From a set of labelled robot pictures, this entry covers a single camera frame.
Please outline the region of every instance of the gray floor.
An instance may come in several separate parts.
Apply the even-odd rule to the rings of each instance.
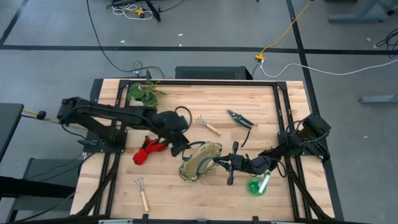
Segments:
[[[167,8],[179,0],[159,1]],[[0,0],[0,33],[22,1]],[[261,47],[279,38],[289,25],[281,0],[187,0],[165,12],[162,23],[130,21],[107,11],[108,0],[90,1],[94,23],[103,45]],[[296,14],[306,1],[294,0]],[[384,23],[327,22],[327,14],[357,6],[314,1],[298,25],[307,49],[372,50],[398,24],[398,16]],[[85,1],[30,0],[6,45],[92,45],[94,33]],[[277,46],[296,48],[293,32]],[[247,52],[108,52],[116,65],[128,69],[140,60],[174,77],[176,66],[237,66],[252,70],[255,53]],[[267,53],[266,70],[278,73],[288,63],[300,63],[296,54]],[[387,56],[307,55],[311,67],[349,72],[386,63]],[[361,105],[363,95],[397,94],[398,63],[348,77],[311,72],[322,116],[332,127],[328,145],[345,219],[393,223],[398,207],[397,105]],[[159,77],[158,71],[151,71]],[[126,77],[98,51],[0,50],[0,102],[23,103],[27,110],[46,110],[55,116],[62,98],[89,97],[94,78]],[[259,70],[256,80],[266,80]],[[303,80],[301,68],[290,68],[278,80]],[[0,163],[0,175],[22,177],[30,157],[71,159],[81,152],[76,138],[59,126],[22,119]],[[1,200],[0,222],[10,200]],[[51,213],[59,217],[64,213]]]

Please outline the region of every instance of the potted plant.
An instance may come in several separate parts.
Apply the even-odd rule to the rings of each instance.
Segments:
[[[141,101],[145,106],[157,106],[157,98],[159,95],[166,95],[166,93],[156,90],[156,85],[153,83],[134,83],[129,87],[127,92],[127,104],[130,105],[130,100]]]

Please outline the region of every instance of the black metal frame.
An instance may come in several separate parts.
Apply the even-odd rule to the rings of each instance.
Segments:
[[[101,88],[102,86],[102,82],[99,81],[95,81],[97,82],[97,88]],[[120,80],[119,81],[119,87],[118,87],[118,94],[116,96],[116,106],[120,106],[121,100],[122,100],[122,92],[124,88],[128,88],[132,83],[145,83],[145,80]],[[287,117],[288,117],[288,123],[289,125],[292,125],[293,123],[293,116],[292,116],[292,110],[290,107],[290,101],[289,101],[289,94],[287,92],[287,85],[286,82],[265,82],[265,81],[259,81],[259,82],[245,82],[245,81],[191,81],[191,80],[159,80],[158,82],[159,85],[244,85],[244,86],[269,86],[273,89],[274,92],[274,98],[275,98],[275,109],[277,112],[277,119],[279,122],[279,136],[284,136],[285,135],[285,126],[284,126],[284,114],[282,112],[282,106],[280,103],[280,96],[279,96],[279,92],[282,91],[282,96],[284,99],[284,103],[285,103],[285,110],[287,113]],[[99,91],[96,89],[92,89],[91,92],[96,92],[98,93],[99,96]],[[90,98],[90,101],[98,101],[98,96],[95,95],[91,95],[92,98]],[[114,162],[119,163],[120,160],[120,153],[117,153],[115,155],[115,159]],[[287,166],[291,166],[291,161],[290,161],[290,156],[285,156],[285,161]],[[102,170],[101,170],[101,177],[99,182],[102,183],[102,181],[104,180],[105,176],[106,176],[106,171],[108,168],[108,162],[109,162],[109,153],[105,154],[104,157],[104,164],[102,166]],[[296,162],[296,166],[297,166],[297,174],[298,174],[298,178],[301,181],[301,183],[303,183],[303,185],[305,186],[305,179],[304,179],[304,174],[303,174],[303,169],[302,169],[302,163],[301,163],[301,159],[300,156],[295,158],[295,162]],[[113,202],[113,195],[114,195],[114,189],[116,186],[116,178],[117,176],[115,175],[110,183],[110,187],[109,187],[109,194],[108,194],[108,200],[106,202],[106,212],[105,215],[109,215],[111,214],[111,209],[112,209],[112,202]],[[300,217],[300,213],[299,213],[299,206],[297,203],[297,196],[295,193],[295,185],[294,182],[291,178],[288,179],[288,183],[289,183],[289,191],[290,191],[290,198],[292,201],[292,210],[293,210],[293,214],[294,214],[294,219],[298,220]],[[304,197],[303,197],[303,202],[304,202],[304,212],[305,212],[305,218],[311,218],[311,209],[308,205],[308,203],[305,201]],[[99,214],[99,210],[100,210],[100,204],[101,204],[101,198],[96,202],[95,204],[95,208],[94,208],[94,214],[93,215],[98,215]],[[157,221],[161,221],[164,223],[175,223],[175,221],[177,220],[157,220]],[[178,220],[177,222],[189,222],[189,220]],[[231,223],[231,221],[217,221],[219,223]],[[253,223],[253,221],[246,221],[246,222],[238,222],[238,223]]]

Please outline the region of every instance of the wooden handle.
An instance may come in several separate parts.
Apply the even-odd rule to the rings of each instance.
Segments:
[[[213,131],[214,133],[221,135],[221,131],[215,129],[212,125],[210,124],[206,124],[206,128],[210,129],[211,131]]]
[[[144,203],[145,212],[149,212],[147,196],[145,195],[144,191],[141,192],[141,196],[142,196],[142,202]]]

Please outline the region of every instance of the wooden table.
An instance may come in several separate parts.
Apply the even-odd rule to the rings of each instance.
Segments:
[[[103,80],[98,103],[114,105],[118,84],[118,79]],[[303,83],[287,82],[287,88],[293,118],[295,121],[301,120],[310,114]],[[157,89],[167,93],[159,98],[159,111],[186,106],[192,112],[193,122],[185,133],[191,142],[220,142],[223,145],[222,155],[231,152],[233,141],[242,144],[247,129],[238,125],[226,112],[227,109],[231,109],[255,124],[248,142],[244,149],[238,150],[238,154],[248,153],[250,158],[255,158],[259,152],[278,145],[276,133],[279,131],[279,123],[275,98],[270,87],[158,84]],[[285,110],[282,112],[286,124]],[[179,113],[188,118],[184,110]],[[199,115],[220,130],[222,135],[217,136],[197,124],[195,119]],[[277,170],[272,172],[266,194],[262,197],[252,197],[246,192],[246,182],[251,178],[248,174],[235,172],[234,184],[226,185],[228,173],[221,166],[197,182],[186,182],[178,176],[178,168],[182,164],[181,156],[172,157],[169,150],[149,155],[142,166],[133,163],[132,157],[142,145],[146,134],[150,133],[132,129],[128,131],[126,152],[122,154],[119,165],[111,217],[142,217],[145,211],[141,195],[133,180],[143,177],[151,219],[252,220],[253,216],[258,216],[260,220],[294,219],[287,179],[283,179]],[[103,157],[103,154],[95,154],[83,164],[71,214],[79,211],[96,190]],[[330,194],[320,159],[315,156],[301,158],[308,191],[325,213],[333,217]],[[100,213],[104,213],[107,192],[108,190],[105,190],[103,194]],[[300,213],[304,217],[301,194],[297,188],[296,192]]]

